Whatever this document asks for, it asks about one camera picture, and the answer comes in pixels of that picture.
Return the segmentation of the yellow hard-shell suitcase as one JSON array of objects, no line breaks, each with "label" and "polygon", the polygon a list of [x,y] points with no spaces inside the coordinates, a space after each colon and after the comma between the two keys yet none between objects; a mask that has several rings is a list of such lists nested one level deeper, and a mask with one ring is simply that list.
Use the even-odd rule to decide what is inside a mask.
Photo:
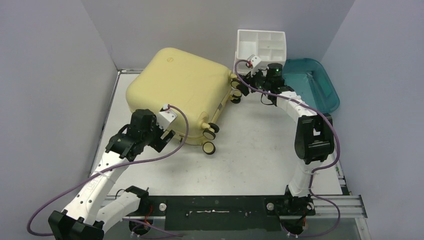
[{"label": "yellow hard-shell suitcase", "polygon": [[165,47],[128,86],[125,98],[131,112],[149,109],[157,113],[167,104],[179,108],[184,116],[179,115],[169,130],[187,137],[186,144],[201,145],[205,154],[212,155],[221,112],[228,101],[241,101],[235,78],[220,63]]}]

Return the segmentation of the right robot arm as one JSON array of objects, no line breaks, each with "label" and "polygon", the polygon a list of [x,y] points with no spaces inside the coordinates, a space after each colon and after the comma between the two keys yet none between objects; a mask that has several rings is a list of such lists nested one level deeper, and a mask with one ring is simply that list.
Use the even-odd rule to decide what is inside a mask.
[{"label": "right robot arm", "polygon": [[288,215],[314,211],[312,184],[324,161],[334,152],[337,140],[333,119],[309,106],[288,86],[280,63],[270,63],[262,69],[254,60],[238,60],[234,73],[243,95],[261,93],[271,104],[285,111],[296,123],[294,150],[298,157],[294,175],[286,186],[282,204]]}]

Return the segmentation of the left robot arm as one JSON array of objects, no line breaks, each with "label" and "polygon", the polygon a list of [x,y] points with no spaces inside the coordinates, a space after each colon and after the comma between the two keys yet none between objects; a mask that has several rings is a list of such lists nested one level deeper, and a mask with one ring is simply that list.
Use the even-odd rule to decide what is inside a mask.
[{"label": "left robot arm", "polygon": [[105,233],[127,214],[145,214],[150,202],[145,190],[131,186],[122,196],[106,206],[103,201],[116,181],[146,146],[161,152],[175,135],[167,128],[178,115],[171,108],[153,113],[137,109],[105,147],[99,164],[75,198],[62,211],[53,211],[48,218],[57,240],[101,240]]}]

